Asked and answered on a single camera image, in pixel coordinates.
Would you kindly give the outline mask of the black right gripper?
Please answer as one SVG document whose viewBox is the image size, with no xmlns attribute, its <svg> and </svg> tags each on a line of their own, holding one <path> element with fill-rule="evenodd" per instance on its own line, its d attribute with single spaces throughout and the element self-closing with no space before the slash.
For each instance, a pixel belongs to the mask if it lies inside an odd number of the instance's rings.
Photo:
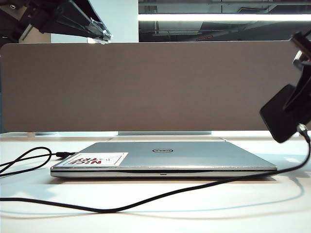
<svg viewBox="0 0 311 233">
<path fill-rule="evenodd" d="M 306 34 L 296 32 L 291 36 L 290 42 L 298 49 L 293 65 L 301 72 L 301 76 L 294 92 L 284 105 L 286 112 L 293 111 L 302 105 L 311 93 L 311 71 L 303 70 L 304 65 L 311 62 L 311 41 Z"/>
</svg>

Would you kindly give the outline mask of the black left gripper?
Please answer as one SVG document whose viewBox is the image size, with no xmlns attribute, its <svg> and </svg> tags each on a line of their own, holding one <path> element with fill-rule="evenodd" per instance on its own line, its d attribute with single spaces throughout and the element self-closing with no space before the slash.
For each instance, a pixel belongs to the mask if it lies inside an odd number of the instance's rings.
<svg viewBox="0 0 311 233">
<path fill-rule="evenodd" d="M 92 38 L 107 43 L 112 34 L 88 0 L 2 0 L 1 39 L 21 39 L 36 28 L 55 33 Z"/>
</svg>

